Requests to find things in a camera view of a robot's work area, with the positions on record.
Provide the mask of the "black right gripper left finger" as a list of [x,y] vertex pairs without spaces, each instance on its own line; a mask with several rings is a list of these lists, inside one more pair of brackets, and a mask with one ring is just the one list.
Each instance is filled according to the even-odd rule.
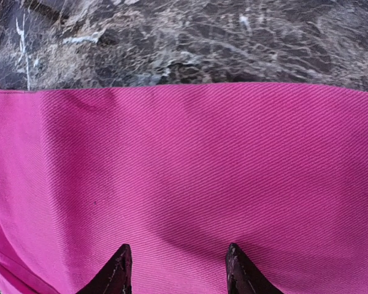
[[131,294],[131,274],[131,248],[128,244],[122,244],[77,294]]

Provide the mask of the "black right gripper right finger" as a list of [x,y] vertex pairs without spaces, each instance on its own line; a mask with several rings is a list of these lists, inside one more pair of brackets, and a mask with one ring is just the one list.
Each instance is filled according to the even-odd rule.
[[245,252],[231,243],[225,257],[227,288],[229,294],[282,294]]

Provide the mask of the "pink trousers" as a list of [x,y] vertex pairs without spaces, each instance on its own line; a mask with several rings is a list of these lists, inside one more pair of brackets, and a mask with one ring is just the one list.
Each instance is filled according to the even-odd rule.
[[285,293],[368,293],[368,92],[226,83],[0,90],[0,289],[225,293],[237,243]]

